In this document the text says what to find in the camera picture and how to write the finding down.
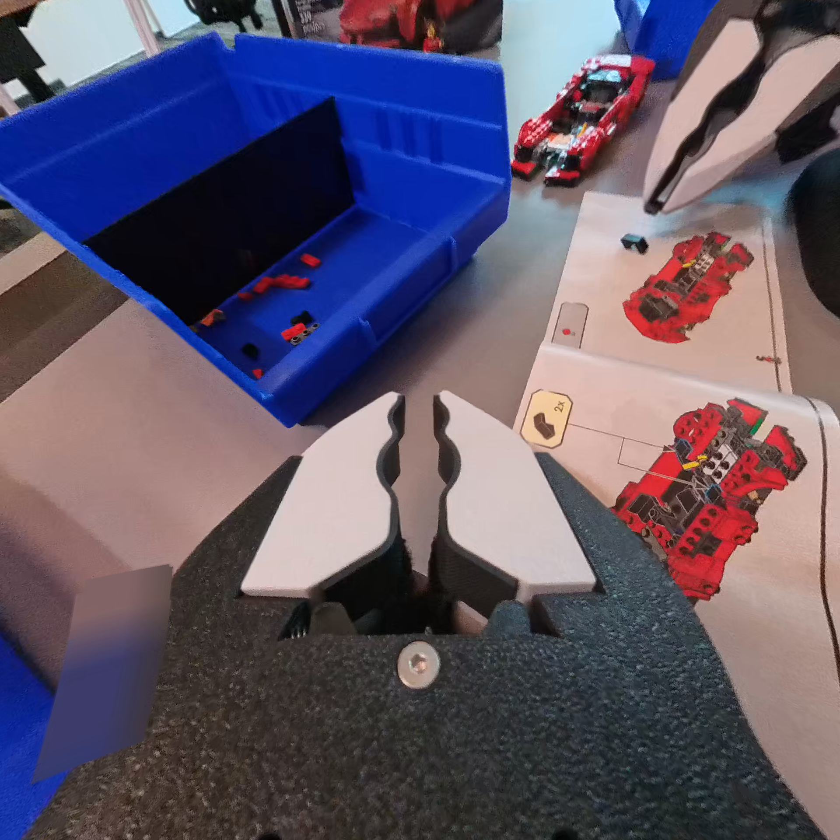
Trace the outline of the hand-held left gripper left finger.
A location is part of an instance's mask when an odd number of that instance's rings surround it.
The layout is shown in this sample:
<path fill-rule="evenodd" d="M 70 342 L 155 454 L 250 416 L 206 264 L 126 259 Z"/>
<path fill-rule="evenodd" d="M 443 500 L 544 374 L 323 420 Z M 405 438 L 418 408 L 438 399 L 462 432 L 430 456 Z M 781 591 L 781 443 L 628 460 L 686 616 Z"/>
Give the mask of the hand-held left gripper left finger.
<path fill-rule="evenodd" d="M 388 392 L 295 462 L 243 595 L 338 602 L 351 617 L 407 599 L 412 564 L 393 489 L 405 408 L 403 395 Z"/>

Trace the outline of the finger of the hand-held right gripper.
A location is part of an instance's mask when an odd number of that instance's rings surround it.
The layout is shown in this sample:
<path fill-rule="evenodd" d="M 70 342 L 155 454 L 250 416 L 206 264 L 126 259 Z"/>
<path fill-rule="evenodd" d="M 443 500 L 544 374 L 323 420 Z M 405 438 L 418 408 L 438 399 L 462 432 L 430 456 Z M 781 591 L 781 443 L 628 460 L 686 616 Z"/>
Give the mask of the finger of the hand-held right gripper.
<path fill-rule="evenodd" d="M 644 177 L 644 210 L 674 212 L 712 192 L 766 146 L 744 113 L 763 74 L 756 16 L 709 16 L 672 91 Z"/>
<path fill-rule="evenodd" d="M 838 35 L 716 35 L 684 66 L 655 141 L 655 212 L 670 214 L 777 150 L 826 143 L 811 118 L 838 107 Z"/>

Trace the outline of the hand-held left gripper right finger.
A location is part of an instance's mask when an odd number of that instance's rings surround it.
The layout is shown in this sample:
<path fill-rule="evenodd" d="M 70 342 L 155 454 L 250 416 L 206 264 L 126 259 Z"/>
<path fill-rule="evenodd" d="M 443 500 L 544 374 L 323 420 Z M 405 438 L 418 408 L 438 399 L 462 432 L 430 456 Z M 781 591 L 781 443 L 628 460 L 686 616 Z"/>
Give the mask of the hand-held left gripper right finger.
<path fill-rule="evenodd" d="M 449 391 L 433 415 L 444 482 L 433 587 L 485 618 L 501 602 L 593 592 L 592 566 L 530 446 Z"/>

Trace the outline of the red toy brick car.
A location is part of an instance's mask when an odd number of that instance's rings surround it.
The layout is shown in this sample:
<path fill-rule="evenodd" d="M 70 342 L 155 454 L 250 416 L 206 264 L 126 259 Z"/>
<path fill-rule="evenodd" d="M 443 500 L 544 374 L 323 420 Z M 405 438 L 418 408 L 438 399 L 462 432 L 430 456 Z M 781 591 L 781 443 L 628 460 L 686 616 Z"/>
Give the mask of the red toy brick car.
<path fill-rule="evenodd" d="M 511 174 L 546 186 L 573 187 L 601 150 L 625 130 L 655 73 L 640 55 L 600 55 L 586 60 L 554 102 L 520 128 Z"/>

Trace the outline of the toy car instruction booklet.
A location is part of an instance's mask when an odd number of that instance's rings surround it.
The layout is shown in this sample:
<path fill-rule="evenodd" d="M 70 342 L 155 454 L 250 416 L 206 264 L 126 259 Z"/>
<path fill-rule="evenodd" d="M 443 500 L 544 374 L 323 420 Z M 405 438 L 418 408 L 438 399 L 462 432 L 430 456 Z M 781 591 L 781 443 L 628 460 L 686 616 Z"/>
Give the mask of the toy car instruction booklet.
<path fill-rule="evenodd" d="M 794 394 L 786 350 L 767 213 L 589 192 L 516 428 L 665 567 L 838 838 L 838 418 Z"/>

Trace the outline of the loose small toy bricks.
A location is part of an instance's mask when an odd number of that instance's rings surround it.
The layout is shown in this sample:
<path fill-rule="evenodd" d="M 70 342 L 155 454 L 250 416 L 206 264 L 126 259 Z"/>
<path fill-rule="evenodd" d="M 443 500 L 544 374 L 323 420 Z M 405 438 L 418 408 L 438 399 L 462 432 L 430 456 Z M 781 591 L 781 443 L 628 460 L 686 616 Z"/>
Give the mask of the loose small toy bricks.
<path fill-rule="evenodd" d="M 262 274 L 194 322 L 197 338 L 254 380 L 286 359 L 321 326 L 311 312 L 308 276 Z"/>

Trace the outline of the large blue plastic bin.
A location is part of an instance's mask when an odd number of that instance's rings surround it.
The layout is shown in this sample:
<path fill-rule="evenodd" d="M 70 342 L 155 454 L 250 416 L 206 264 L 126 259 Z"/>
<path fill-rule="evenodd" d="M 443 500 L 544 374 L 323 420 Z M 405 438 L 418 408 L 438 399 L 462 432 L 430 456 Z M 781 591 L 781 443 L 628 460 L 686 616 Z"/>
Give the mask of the large blue plastic bin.
<path fill-rule="evenodd" d="M 329 97 L 355 203 L 263 273 L 309 277 L 321 326 L 254 380 L 83 241 Z M 286 427 L 470 261 L 511 191 L 497 63 L 216 33 L 3 120 L 1 165 L 4 198 Z"/>

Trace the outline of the toy car set box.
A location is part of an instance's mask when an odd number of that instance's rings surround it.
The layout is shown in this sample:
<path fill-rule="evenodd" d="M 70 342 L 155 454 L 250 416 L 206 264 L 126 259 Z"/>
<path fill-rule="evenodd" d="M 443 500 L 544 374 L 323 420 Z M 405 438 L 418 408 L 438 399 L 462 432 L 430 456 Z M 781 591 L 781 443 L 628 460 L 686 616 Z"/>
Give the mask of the toy car set box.
<path fill-rule="evenodd" d="M 501 38 L 502 1 L 272 2 L 283 35 L 298 39 L 467 55 Z"/>

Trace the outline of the black bin divider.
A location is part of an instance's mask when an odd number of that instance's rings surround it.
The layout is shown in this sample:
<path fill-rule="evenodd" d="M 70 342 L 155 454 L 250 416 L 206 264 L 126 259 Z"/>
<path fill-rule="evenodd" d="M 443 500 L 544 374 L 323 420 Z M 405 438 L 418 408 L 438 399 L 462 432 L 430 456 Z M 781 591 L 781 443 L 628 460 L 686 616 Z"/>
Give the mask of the black bin divider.
<path fill-rule="evenodd" d="M 329 97 L 83 244 L 192 326 L 354 203 Z"/>

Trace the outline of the black office chair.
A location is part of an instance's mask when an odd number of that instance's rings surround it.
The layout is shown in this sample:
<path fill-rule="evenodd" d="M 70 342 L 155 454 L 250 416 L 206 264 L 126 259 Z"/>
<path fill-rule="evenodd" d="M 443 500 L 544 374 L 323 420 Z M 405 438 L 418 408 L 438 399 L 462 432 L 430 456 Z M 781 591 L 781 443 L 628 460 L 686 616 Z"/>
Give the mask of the black office chair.
<path fill-rule="evenodd" d="M 247 31 L 246 20 L 250 21 L 256 30 L 264 27 L 263 19 L 256 11 L 256 1 L 184 1 L 183 3 L 204 25 L 233 24 L 240 33 Z"/>

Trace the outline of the white desk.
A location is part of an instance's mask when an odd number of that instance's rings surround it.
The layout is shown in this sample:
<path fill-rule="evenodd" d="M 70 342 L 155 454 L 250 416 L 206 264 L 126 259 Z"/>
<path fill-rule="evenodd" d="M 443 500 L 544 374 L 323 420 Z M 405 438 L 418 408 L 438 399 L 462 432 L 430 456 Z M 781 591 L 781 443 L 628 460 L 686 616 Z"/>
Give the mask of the white desk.
<path fill-rule="evenodd" d="M 144 1 L 133 0 L 122 2 L 128 11 L 133 28 L 140 39 L 144 54 L 147 57 L 159 55 L 161 53 L 161 46 L 147 15 L 146 3 Z"/>

